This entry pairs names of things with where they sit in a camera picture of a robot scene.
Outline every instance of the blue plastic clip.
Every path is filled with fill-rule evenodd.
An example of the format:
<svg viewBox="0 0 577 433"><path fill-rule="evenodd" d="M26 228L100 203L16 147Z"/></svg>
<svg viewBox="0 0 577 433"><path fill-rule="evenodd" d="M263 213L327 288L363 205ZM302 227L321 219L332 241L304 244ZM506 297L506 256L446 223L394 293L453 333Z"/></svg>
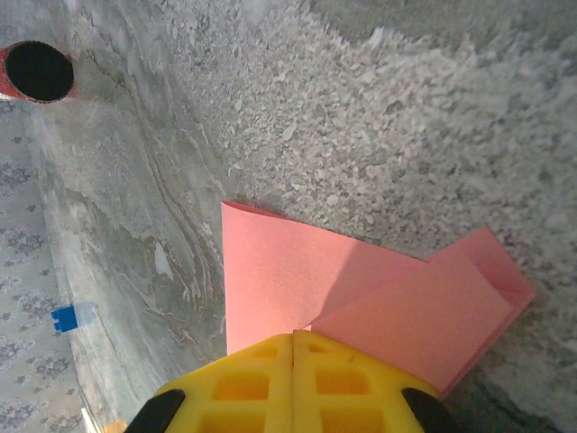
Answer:
<svg viewBox="0 0 577 433"><path fill-rule="evenodd" d="M52 311L51 315L52 318L56 320L56 322L54 322L54 329L57 331L68 332L78 327L76 313L74 312L74 306L72 305L61 309L55 309Z"/></svg>

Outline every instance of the black rubber part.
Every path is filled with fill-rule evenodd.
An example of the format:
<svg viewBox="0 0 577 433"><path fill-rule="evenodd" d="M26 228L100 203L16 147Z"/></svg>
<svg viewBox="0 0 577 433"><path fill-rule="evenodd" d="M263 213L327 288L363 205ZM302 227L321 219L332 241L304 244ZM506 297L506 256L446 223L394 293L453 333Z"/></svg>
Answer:
<svg viewBox="0 0 577 433"><path fill-rule="evenodd" d="M449 410L432 395L415 388L402 393L425 433L463 433Z"/></svg>
<svg viewBox="0 0 577 433"><path fill-rule="evenodd" d="M44 42L26 41L10 50L6 74L24 95L41 102L65 97L74 84L72 63Z"/></svg>
<svg viewBox="0 0 577 433"><path fill-rule="evenodd" d="M165 433L185 397L182 390L170 390L152 397L124 433Z"/></svg>

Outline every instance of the pink paper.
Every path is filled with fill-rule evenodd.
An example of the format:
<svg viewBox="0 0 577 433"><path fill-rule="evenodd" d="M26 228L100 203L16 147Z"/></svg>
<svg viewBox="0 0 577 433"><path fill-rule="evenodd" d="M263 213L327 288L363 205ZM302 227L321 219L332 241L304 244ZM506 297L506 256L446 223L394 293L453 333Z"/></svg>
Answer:
<svg viewBox="0 0 577 433"><path fill-rule="evenodd" d="M229 354L310 327L447 393L534 297L487 229L427 264L224 203L223 239Z"/></svg>

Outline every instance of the patterned wallpaper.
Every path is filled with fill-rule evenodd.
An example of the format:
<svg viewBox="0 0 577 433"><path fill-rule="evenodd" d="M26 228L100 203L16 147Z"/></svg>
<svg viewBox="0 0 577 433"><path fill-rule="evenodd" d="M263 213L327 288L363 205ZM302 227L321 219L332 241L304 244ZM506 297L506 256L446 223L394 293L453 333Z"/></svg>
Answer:
<svg viewBox="0 0 577 433"><path fill-rule="evenodd" d="M84 432L20 104L0 101L0 431Z"/></svg>

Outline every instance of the square hole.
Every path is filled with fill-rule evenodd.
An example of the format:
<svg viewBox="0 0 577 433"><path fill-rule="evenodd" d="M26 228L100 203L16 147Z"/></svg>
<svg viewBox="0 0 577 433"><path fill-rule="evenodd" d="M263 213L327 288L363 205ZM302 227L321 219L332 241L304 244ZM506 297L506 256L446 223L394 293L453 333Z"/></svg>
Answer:
<svg viewBox="0 0 577 433"><path fill-rule="evenodd" d="M264 414L211 413L204 415L198 433L264 433Z"/></svg>
<svg viewBox="0 0 577 433"><path fill-rule="evenodd" d="M383 433L382 413L371 408L321 409L323 433Z"/></svg>
<svg viewBox="0 0 577 433"><path fill-rule="evenodd" d="M358 370L320 370L316 372L316 392L319 394L369 394L367 376Z"/></svg>
<svg viewBox="0 0 577 433"><path fill-rule="evenodd" d="M229 373L218 380L214 400L267 400L269 376L262 373Z"/></svg>

